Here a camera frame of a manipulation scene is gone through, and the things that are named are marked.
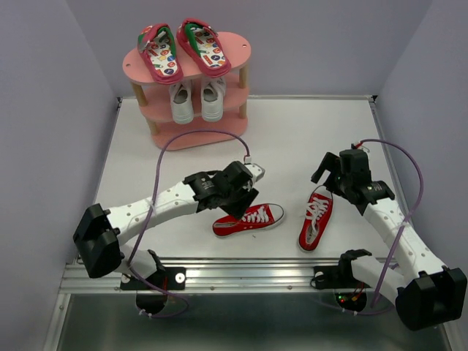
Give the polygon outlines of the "red sneaker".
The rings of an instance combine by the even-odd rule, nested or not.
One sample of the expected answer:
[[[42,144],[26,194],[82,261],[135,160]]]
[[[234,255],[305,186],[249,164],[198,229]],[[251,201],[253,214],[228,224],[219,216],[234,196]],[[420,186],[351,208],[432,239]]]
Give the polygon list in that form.
[[[237,233],[270,229],[284,218],[283,207],[275,203],[262,203],[246,209],[240,219],[234,216],[217,219],[212,225],[212,230],[217,237],[226,238]]]
[[[333,212],[333,194],[325,186],[317,186],[306,204],[298,245],[305,252],[314,251],[323,236]]]

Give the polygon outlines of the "white sneaker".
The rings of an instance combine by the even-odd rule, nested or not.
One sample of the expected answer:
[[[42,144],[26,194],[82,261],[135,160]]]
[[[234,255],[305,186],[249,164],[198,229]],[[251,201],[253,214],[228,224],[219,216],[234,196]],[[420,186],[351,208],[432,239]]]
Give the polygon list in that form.
[[[204,121],[217,122],[222,118],[226,90],[227,84],[224,77],[201,80],[201,116]]]
[[[177,124],[188,124],[194,118],[192,106],[192,82],[182,80],[169,86],[170,109],[173,121]]]

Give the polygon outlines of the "pink patterned sandal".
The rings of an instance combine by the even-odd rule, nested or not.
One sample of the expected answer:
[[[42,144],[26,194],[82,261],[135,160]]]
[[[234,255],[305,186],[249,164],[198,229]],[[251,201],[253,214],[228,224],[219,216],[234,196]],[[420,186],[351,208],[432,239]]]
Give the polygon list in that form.
[[[230,60],[224,54],[218,34],[206,22],[186,18],[178,27],[176,38],[206,77],[220,78],[231,70]]]
[[[176,41],[166,23],[145,27],[137,38],[137,51],[156,83],[173,85],[184,78]]]

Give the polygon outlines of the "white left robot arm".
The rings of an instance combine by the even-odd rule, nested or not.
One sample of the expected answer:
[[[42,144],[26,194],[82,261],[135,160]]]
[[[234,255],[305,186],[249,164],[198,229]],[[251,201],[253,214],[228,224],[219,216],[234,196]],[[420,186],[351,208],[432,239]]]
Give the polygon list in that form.
[[[88,277],[118,272],[137,277],[147,288],[157,287],[163,271],[156,254],[129,241],[159,224],[207,209],[220,208],[240,219],[258,196],[254,185],[264,175],[259,165],[234,161],[223,170],[189,175],[155,198],[108,209],[99,203],[89,206],[72,237]]]

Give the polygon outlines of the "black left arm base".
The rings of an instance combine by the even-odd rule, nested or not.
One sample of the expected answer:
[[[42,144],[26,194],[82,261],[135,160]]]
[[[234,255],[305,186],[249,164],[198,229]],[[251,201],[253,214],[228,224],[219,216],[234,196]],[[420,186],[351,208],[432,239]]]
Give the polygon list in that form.
[[[158,268],[144,282],[134,276],[121,276],[120,290],[136,293],[135,305],[139,315],[162,319],[183,314],[189,302],[181,291],[186,286],[184,267]]]

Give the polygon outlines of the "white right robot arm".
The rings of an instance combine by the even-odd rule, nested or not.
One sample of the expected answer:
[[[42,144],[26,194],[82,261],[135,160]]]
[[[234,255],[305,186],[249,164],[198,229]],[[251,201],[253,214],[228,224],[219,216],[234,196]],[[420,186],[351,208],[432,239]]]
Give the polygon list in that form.
[[[467,277],[460,268],[449,268],[424,244],[404,218],[394,193],[384,181],[371,178],[365,151],[351,148],[338,155],[328,152],[311,176],[317,183],[329,172],[324,186],[333,195],[354,205],[389,248],[397,271],[379,262],[365,249],[348,250],[337,265],[314,267],[312,287],[346,289],[363,284],[396,307],[411,331],[461,317]]]

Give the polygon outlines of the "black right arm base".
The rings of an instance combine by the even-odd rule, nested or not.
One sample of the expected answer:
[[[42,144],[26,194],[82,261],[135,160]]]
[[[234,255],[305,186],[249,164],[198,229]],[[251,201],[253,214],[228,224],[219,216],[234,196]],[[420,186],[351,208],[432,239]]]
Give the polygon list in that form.
[[[360,316],[377,314],[365,312],[368,300],[366,289],[369,286],[349,273],[342,273],[337,265],[315,266],[309,285],[316,290],[332,290],[334,303],[331,307],[343,313]]]

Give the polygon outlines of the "pink three-tier shoe shelf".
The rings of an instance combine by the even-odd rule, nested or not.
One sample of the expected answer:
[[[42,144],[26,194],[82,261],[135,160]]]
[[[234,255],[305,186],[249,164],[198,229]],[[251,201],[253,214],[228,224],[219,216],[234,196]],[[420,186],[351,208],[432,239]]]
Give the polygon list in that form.
[[[224,97],[224,112],[217,122],[207,122],[201,117],[201,71],[181,47],[177,47],[178,60],[185,78],[192,81],[194,119],[188,124],[177,124],[173,121],[169,87],[159,85],[152,79],[137,50],[132,49],[124,57],[122,64],[124,74],[131,82],[140,112],[145,117],[152,139],[158,148],[162,148],[172,137],[196,129],[198,133],[178,138],[169,145],[168,149],[181,150],[231,138],[227,134],[211,133],[212,129],[231,132],[237,136],[246,131],[248,125],[246,107],[249,96],[248,61],[251,56],[251,46],[247,39],[231,32],[220,32],[219,40],[223,52],[231,62],[232,69],[225,75],[227,90]]]

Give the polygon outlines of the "aluminium front mounting rail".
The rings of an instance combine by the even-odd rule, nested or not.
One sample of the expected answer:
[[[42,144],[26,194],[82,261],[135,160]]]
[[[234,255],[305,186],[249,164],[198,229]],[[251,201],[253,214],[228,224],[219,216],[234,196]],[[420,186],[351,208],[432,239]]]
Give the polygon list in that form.
[[[186,295],[242,293],[308,293],[313,290],[310,280],[313,267],[336,265],[337,259],[225,259],[182,260],[167,259],[166,267],[186,269]],[[67,265],[59,292],[63,294],[123,293],[121,275],[110,273],[90,279],[84,265]]]

